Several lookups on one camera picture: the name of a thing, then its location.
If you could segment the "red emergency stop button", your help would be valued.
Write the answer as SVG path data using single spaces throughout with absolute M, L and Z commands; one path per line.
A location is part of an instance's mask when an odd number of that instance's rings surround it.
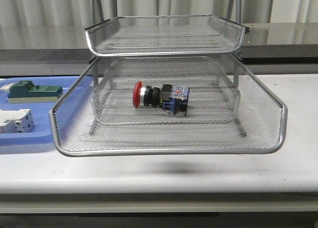
M 141 81 L 135 84 L 133 91 L 133 106 L 160 107 L 169 110 L 173 115 L 182 112 L 186 116 L 190 87 L 182 85 L 163 84 L 161 88 L 143 85 Z

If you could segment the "green and beige switch block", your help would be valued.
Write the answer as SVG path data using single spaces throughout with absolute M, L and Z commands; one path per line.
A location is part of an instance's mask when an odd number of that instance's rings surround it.
M 56 102 L 63 94 L 61 86 L 38 85 L 31 80 L 3 85 L 0 89 L 7 93 L 10 104 Z

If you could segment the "blue plastic tray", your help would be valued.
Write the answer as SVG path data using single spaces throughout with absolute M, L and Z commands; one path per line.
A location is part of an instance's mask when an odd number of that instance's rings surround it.
M 17 83 L 21 80 L 30 80 L 35 85 L 53 85 L 63 88 L 64 93 L 68 93 L 69 88 L 78 79 L 77 76 L 40 76 L 40 77 L 12 77 L 0 82 L 1 86 L 11 83 Z M 74 89 L 68 93 L 67 100 L 56 110 L 57 127 L 67 132 L 75 124 L 75 119 L 80 114 L 80 108 L 84 102 L 88 102 L 88 95 L 91 92 L 89 88 L 93 85 L 93 77 L 85 76 Z M 49 121 L 49 111 L 54 106 L 54 102 L 41 103 L 19 103 L 10 104 L 7 98 L 7 92 L 0 91 L 1 110 L 19 110 L 30 109 L 34 125 L 26 133 L 9 133 L 0 135 L 1 146 L 13 145 L 34 145 L 52 143 L 52 133 Z

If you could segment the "silver mesh tray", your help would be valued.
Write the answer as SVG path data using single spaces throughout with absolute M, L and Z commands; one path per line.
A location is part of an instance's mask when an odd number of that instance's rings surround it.
M 50 111 L 50 121 L 56 148 L 68 156 L 110 156 L 110 155 L 144 155 L 144 154 L 230 154 L 230 153 L 272 153 L 281 148 L 286 136 L 287 106 L 270 91 L 238 59 L 240 67 L 238 90 L 240 103 L 238 116 L 246 136 L 233 133 L 218 136 L 203 135 L 181 142 L 172 140 L 143 142 L 126 140 L 124 137 L 115 140 L 97 140 L 89 134 L 94 120 L 92 98 L 107 69 L 115 60 L 95 59 L 70 87 L 68 93 L 84 79 L 93 77 L 89 88 L 88 102 L 80 108 L 75 124 L 67 132 L 58 128 L 56 110 L 67 100 L 65 93 Z
M 214 15 L 121 16 L 85 29 L 98 57 L 228 54 L 249 29 Z
M 160 107 L 134 108 L 124 90 L 106 93 L 95 106 L 96 119 L 106 126 L 227 124 L 237 116 L 240 94 L 221 88 L 191 88 L 187 112 L 172 114 Z

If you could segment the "white circuit breaker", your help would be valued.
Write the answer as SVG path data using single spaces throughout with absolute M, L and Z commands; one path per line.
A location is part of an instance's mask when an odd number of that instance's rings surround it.
M 27 133 L 34 125 L 31 109 L 1 110 L 0 133 Z

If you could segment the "silver metal rack frame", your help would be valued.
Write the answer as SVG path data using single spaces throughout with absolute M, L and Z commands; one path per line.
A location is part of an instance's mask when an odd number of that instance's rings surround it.
M 115 62 L 106 70 L 92 98 L 94 120 L 89 134 L 97 140 L 112 141 L 124 137 L 126 140 L 143 142 L 164 140 L 181 142 L 203 135 L 218 136 L 224 133 L 246 136 L 239 119 L 239 112 L 235 119 L 227 124 L 133 126 L 102 125 L 97 121 L 95 114 L 95 106 L 105 103 L 108 92 L 124 90 L 128 92 L 128 97 L 133 99 L 134 87 L 138 81 L 151 87 L 161 88 L 163 84 L 172 84 L 188 86 L 190 89 L 224 88 L 240 94 L 238 89 L 240 67 L 233 58 L 233 53 L 104 58 L 114 58 Z

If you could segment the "grey stone counter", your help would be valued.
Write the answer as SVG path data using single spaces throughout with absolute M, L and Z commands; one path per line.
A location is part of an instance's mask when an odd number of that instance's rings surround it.
M 250 23 L 237 55 L 248 64 L 316 64 L 317 23 Z M 88 61 L 82 26 L 9 26 L 0 29 L 0 60 Z

